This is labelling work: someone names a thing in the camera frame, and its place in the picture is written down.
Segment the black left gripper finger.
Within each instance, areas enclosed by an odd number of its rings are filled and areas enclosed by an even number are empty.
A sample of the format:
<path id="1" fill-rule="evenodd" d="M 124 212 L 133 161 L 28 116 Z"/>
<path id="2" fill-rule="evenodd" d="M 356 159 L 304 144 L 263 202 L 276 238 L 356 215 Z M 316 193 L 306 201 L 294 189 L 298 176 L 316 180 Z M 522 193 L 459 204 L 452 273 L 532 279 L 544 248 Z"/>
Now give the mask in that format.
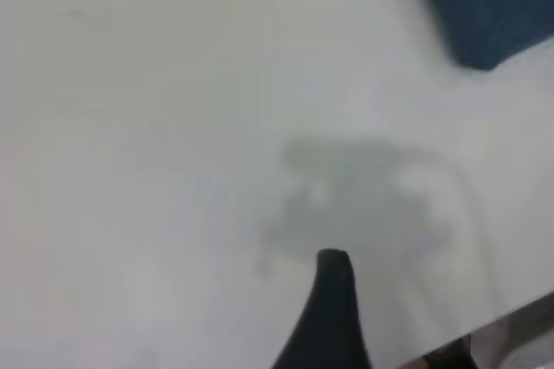
<path id="1" fill-rule="evenodd" d="M 275 368 L 370 368 L 354 270 L 343 250 L 322 249 L 300 318 Z"/>

